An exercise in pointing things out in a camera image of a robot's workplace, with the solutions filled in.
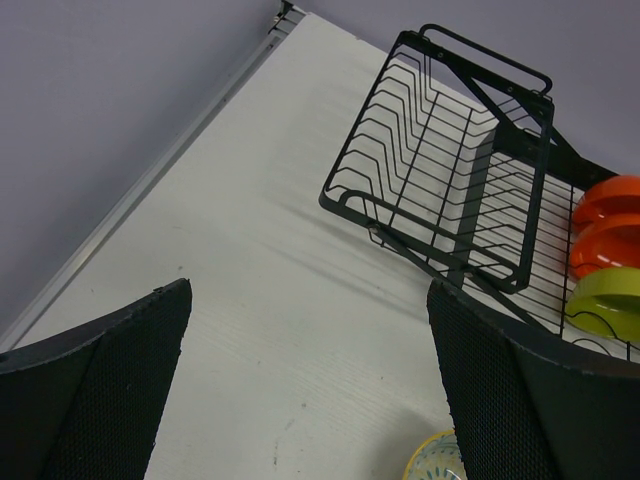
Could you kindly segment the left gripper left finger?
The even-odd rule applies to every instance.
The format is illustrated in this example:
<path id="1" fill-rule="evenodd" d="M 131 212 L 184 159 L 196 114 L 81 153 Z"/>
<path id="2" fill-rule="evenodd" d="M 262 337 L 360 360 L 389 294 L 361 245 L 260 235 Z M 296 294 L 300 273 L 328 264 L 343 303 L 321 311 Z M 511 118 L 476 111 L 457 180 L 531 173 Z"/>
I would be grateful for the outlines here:
<path id="1" fill-rule="evenodd" d="M 144 478 L 191 310 L 181 278 L 2 353 L 2 478 Z"/>

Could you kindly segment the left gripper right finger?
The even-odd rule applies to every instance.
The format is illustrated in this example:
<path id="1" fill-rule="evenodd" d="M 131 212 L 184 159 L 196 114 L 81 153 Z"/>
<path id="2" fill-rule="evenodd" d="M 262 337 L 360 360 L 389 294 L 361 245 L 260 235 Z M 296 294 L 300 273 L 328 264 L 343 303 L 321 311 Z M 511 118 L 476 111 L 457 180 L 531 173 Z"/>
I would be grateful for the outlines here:
<path id="1" fill-rule="evenodd" d="M 471 479 L 636 479 L 639 366 L 434 280 L 427 310 Z"/>

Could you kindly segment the yellow sun pattern bowl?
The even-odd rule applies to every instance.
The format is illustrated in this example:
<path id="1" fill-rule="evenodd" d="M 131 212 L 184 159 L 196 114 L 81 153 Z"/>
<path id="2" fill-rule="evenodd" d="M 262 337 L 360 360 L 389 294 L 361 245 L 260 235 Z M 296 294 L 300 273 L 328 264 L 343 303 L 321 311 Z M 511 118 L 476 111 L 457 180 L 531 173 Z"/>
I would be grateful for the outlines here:
<path id="1" fill-rule="evenodd" d="M 408 461 L 403 480 L 463 480 L 467 478 L 453 429 L 428 438 Z"/>

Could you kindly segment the lime green bowl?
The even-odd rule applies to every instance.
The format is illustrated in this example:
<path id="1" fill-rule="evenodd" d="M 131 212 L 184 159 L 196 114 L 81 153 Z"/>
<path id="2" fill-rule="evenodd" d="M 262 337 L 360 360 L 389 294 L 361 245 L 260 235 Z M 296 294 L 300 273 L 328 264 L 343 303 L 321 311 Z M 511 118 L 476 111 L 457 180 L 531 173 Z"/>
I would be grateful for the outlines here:
<path id="1" fill-rule="evenodd" d="M 583 277 L 565 306 L 574 327 L 603 338 L 639 342 L 639 270 L 616 267 Z"/>

